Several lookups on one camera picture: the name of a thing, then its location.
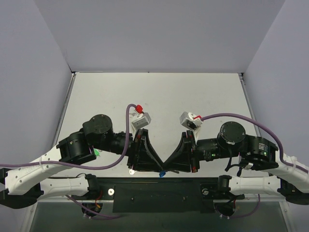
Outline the white head key front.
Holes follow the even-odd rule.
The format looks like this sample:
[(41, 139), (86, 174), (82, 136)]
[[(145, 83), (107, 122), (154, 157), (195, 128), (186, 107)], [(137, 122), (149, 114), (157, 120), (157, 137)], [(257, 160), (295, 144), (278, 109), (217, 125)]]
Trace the white head key front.
[(129, 174), (130, 174), (130, 175), (134, 175), (135, 172), (136, 172), (135, 170), (132, 170), (132, 169), (129, 170)]

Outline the green key tag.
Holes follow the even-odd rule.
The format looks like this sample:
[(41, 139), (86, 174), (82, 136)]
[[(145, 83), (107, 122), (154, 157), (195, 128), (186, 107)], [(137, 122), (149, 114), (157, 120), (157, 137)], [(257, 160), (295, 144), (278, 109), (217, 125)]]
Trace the green key tag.
[(100, 156), (100, 153), (99, 153), (99, 151), (98, 151), (98, 150), (94, 149), (94, 152), (95, 152), (95, 155), (96, 155), (97, 157), (99, 157), (99, 156)]

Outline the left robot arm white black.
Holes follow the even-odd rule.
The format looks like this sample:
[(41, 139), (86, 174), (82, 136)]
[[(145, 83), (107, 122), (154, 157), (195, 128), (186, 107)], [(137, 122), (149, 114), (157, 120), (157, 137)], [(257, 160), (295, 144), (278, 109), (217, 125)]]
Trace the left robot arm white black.
[(63, 195), (100, 199), (104, 191), (93, 174), (75, 178), (52, 178), (53, 175), (71, 168), (95, 170), (95, 167), (85, 166), (85, 163), (97, 158), (97, 149), (120, 155), (114, 163), (98, 167), (98, 170), (110, 169), (124, 157), (128, 157), (127, 165), (134, 171), (163, 171), (163, 162), (150, 144), (148, 131), (144, 129), (150, 120), (145, 114), (141, 114), (135, 122), (138, 127), (133, 133), (129, 132), (128, 119), (126, 131), (115, 133), (110, 117), (96, 115), (83, 123), (79, 131), (61, 140), (31, 163), (2, 165), (0, 182), (5, 189), (0, 192), (1, 205), (21, 209), (41, 199)]

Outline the blue key tag with keys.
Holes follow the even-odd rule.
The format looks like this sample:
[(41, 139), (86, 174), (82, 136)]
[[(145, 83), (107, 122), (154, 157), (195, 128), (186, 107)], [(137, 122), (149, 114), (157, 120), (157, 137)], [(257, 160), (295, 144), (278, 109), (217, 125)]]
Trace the blue key tag with keys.
[(179, 174), (179, 171), (174, 171), (174, 170), (162, 170), (159, 172), (159, 178), (163, 178), (167, 173), (175, 173), (175, 174)]

